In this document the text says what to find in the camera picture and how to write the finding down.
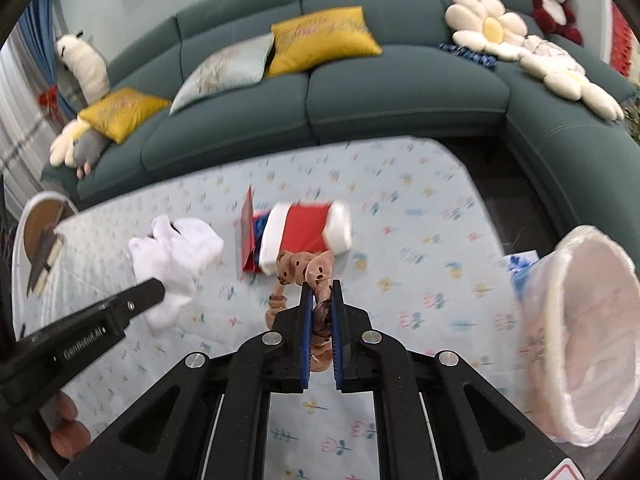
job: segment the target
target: floor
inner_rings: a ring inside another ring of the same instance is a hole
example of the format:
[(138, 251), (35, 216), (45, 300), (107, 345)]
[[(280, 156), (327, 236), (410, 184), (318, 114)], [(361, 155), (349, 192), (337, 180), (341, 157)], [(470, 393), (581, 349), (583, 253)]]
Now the floor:
[(553, 251), (560, 237), (518, 163), (497, 137), (439, 139), (466, 166), (505, 254)]

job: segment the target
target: sofa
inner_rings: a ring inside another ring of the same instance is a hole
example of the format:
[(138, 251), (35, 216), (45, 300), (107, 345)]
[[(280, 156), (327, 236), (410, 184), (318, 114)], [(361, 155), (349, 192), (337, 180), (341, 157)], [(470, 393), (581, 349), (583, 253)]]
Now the sofa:
[[(544, 36), (531, 0), (502, 0)], [(164, 110), (78, 181), (69, 168), (44, 168), (86, 207), (155, 182), (257, 155), (370, 137), (492, 136), (529, 177), (562, 235), (593, 224), (640, 263), (640, 148), (623, 123), (556, 97), (517, 64), (491, 72), (437, 48), (451, 40), (451, 0), (204, 0), (168, 17), (108, 66), (114, 89), (173, 98), (210, 54), (264, 34), (271, 24), (315, 10), (362, 6), (383, 47), (378, 57), (338, 60), (309, 72)], [(590, 79), (624, 102), (634, 88), (576, 44), (549, 37)]]

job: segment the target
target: bolt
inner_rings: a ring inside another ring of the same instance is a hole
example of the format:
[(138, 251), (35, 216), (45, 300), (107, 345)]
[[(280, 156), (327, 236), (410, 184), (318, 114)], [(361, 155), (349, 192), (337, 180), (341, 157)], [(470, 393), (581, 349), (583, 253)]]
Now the bolt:
[(382, 341), (382, 334), (377, 330), (367, 330), (362, 333), (362, 340), (370, 345), (377, 345)]
[(198, 352), (187, 355), (186, 359), (184, 360), (184, 363), (189, 368), (200, 368), (205, 362), (206, 359), (204, 358), (204, 355)]
[(451, 350), (445, 350), (444, 352), (441, 352), (438, 356), (438, 360), (445, 366), (455, 366), (460, 362), (458, 354), (452, 352)]
[(278, 332), (267, 332), (262, 336), (262, 342), (265, 345), (273, 346), (280, 344), (282, 336)]

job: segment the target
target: blue curtain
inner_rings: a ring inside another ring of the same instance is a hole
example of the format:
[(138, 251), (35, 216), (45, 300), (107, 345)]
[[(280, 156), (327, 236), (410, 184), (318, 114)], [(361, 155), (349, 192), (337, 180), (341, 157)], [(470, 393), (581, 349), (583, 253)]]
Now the blue curtain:
[[(32, 0), (18, 26), (29, 52), (49, 86), (57, 83), (56, 52), (53, 43), (53, 12), (51, 0)], [(63, 95), (58, 94), (58, 108), (68, 120), (78, 114)]]

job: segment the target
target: tablecloth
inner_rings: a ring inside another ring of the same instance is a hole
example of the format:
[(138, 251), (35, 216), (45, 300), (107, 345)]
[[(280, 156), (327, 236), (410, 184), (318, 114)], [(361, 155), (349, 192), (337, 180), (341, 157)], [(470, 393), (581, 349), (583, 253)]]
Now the tablecloth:
[[(41, 298), (18, 316), (27, 333), (135, 284), (127, 241), (159, 214), (197, 217), (223, 237), (222, 256), (197, 282), (179, 323), (152, 337), (142, 316), (127, 338), (65, 387), (98, 435), (192, 351), (219, 356), (266, 330), (275, 279), (239, 270), (239, 213), (254, 207), (342, 199), (353, 249), (334, 277), (345, 301), (412, 351), (457, 351), (526, 410), (520, 309), (500, 241), (464, 166), (434, 140), (395, 138), (263, 156), (193, 173), (96, 206), (57, 231), (65, 243)], [(289, 304), (300, 288), (290, 285)], [(267, 480), (378, 478), (371, 394), (341, 395), (332, 370), (302, 395), (271, 398)]]

